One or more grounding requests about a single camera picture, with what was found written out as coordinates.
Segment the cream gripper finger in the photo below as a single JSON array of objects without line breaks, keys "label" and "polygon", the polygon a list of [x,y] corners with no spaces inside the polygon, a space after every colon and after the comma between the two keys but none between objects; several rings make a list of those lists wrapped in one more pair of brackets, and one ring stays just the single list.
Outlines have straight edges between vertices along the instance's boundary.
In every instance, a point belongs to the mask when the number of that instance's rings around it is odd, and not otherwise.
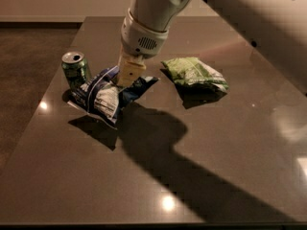
[{"label": "cream gripper finger", "polygon": [[118,66],[116,84],[122,87],[131,86],[146,70],[144,58],[130,55],[125,52],[124,48],[120,50]]}]

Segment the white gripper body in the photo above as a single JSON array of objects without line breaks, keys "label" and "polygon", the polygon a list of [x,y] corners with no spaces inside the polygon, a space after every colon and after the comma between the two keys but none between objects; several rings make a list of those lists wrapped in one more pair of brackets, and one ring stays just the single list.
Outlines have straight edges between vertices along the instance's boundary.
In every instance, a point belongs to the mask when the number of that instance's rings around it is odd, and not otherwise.
[{"label": "white gripper body", "polygon": [[164,45],[168,31],[153,31],[141,25],[128,11],[121,28],[121,42],[126,54],[143,58],[153,58]]}]

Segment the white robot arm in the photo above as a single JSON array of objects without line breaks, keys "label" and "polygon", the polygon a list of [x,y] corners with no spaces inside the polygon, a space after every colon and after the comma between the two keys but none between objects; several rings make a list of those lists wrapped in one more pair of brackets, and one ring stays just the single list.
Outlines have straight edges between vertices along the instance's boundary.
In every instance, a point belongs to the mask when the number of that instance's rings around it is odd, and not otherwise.
[{"label": "white robot arm", "polygon": [[[307,0],[202,0],[307,93]],[[172,21],[190,0],[132,0],[121,28],[117,84],[130,86],[168,37]]]}]

